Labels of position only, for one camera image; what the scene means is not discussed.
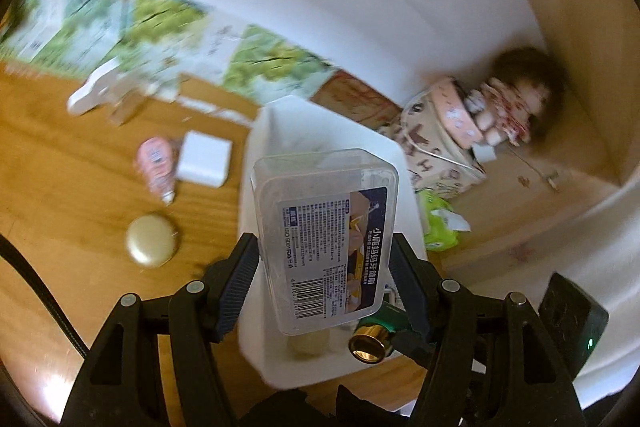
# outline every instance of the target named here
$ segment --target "barcode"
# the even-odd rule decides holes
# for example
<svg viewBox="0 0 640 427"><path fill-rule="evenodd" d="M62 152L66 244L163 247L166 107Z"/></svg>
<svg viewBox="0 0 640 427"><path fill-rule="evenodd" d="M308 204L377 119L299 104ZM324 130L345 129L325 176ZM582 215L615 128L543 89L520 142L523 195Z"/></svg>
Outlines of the barcode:
<svg viewBox="0 0 640 427"><path fill-rule="evenodd" d="M294 282L291 286L297 319L324 315L324 282L322 278Z"/></svg>

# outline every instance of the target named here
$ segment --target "white cloth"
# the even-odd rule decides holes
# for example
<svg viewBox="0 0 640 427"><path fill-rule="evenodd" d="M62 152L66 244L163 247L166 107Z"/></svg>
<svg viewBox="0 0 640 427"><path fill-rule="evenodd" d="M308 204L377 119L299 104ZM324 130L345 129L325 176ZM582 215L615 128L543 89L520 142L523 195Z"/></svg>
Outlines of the white cloth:
<svg viewBox="0 0 640 427"><path fill-rule="evenodd" d="M583 408L622 389L640 364L640 184L524 245L450 270L478 295L523 292L537 309L551 274L568 277L609 312L574 381Z"/></svg>

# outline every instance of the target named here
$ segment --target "black cable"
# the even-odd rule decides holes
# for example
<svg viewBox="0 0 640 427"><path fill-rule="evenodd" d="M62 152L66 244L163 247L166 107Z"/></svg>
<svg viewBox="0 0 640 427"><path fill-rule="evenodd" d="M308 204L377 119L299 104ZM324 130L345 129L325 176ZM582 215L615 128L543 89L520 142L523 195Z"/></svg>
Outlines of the black cable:
<svg viewBox="0 0 640 427"><path fill-rule="evenodd" d="M49 288L45 285L36 271L31 267L22 254L11 244L7 238L0 234L0 255L7 261L20 276L27 282L31 289L38 296L44 307L54 318L60 329L65 333L69 342L78 350L80 356L84 359L89 353L89 348L82 341L80 335L66 318L65 312L62 311L60 305L56 302Z"/></svg>

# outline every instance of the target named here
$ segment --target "product label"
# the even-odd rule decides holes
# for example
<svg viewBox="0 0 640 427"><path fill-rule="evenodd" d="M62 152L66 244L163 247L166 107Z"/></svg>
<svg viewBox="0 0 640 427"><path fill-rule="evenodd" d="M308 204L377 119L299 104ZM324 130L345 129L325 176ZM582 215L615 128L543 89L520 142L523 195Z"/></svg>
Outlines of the product label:
<svg viewBox="0 0 640 427"><path fill-rule="evenodd" d="M385 232L386 188L284 201L284 263L297 319L371 306Z"/></svg>

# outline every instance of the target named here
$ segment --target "plastic container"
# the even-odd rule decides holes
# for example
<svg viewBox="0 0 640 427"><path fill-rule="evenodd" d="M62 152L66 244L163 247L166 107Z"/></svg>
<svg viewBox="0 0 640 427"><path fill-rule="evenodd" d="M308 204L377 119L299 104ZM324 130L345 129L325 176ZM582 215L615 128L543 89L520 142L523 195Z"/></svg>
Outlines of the plastic container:
<svg viewBox="0 0 640 427"><path fill-rule="evenodd" d="M278 328L299 335L382 304L396 168L361 150L268 156L251 176Z"/></svg>

